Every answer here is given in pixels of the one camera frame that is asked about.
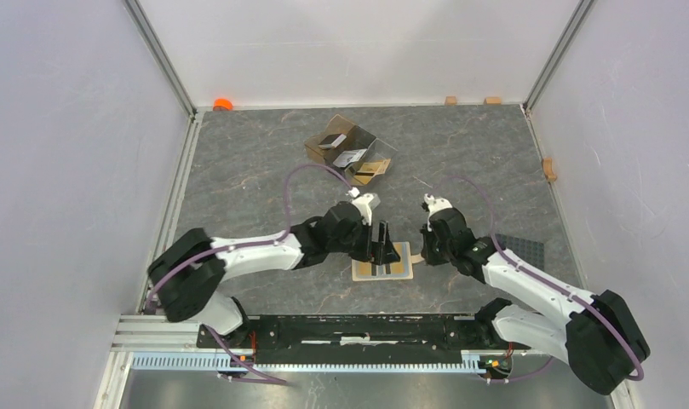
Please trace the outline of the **beige leather card holder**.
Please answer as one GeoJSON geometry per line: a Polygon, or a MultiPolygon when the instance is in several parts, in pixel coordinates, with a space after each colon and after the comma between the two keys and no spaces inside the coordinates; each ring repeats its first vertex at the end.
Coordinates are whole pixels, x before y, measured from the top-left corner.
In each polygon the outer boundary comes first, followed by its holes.
{"type": "Polygon", "coordinates": [[[388,274],[387,273],[387,265],[377,265],[378,266],[378,275],[375,278],[372,279],[358,279],[353,272],[353,263],[355,260],[352,260],[352,280],[354,282],[374,282],[374,281],[384,281],[384,280],[407,280],[407,279],[413,279],[414,276],[414,266],[417,265],[418,263],[424,262],[424,258],[418,254],[418,253],[412,253],[411,252],[411,245],[409,243],[409,252],[410,255],[408,256],[408,262],[407,262],[407,275],[405,276],[395,276],[393,274],[388,274]]]}

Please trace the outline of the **gold VIP card stack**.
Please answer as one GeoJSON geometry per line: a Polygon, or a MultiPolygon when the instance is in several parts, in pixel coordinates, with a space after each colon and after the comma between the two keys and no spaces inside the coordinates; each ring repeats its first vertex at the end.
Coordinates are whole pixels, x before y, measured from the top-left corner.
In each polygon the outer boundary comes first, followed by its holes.
{"type": "Polygon", "coordinates": [[[384,175],[390,164],[390,158],[363,163],[359,170],[354,173],[350,184],[356,187],[366,186],[376,177],[384,175]]]}

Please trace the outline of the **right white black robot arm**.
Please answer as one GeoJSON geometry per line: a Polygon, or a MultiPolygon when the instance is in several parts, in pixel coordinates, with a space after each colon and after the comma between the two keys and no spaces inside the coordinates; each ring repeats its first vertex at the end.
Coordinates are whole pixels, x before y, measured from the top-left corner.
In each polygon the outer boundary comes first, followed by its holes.
{"type": "Polygon", "coordinates": [[[431,266],[450,264],[457,272],[508,293],[475,315],[477,341],[495,348],[502,342],[539,350],[568,365],[600,395],[623,381],[640,381],[651,349],[628,304],[614,291],[578,288],[532,266],[497,240],[475,237],[461,211],[443,198],[428,197],[422,225],[422,258],[431,266]]]}

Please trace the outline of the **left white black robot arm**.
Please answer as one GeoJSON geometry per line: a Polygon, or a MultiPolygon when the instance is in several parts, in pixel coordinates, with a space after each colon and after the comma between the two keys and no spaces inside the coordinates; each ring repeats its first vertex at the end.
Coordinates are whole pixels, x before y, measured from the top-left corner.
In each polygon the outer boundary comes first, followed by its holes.
{"type": "Polygon", "coordinates": [[[250,323],[235,297],[218,293],[220,284],[246,274],[308,268],[332,253],[377,266],[401,259],[386,222],[379,223],[374,238],[360,207],[340,202],[322,216],[269,236],[212,238],[194,228],[155,259],[147,275],[168,321],[197,321],[236,348],[249,340],[250,323]]]}

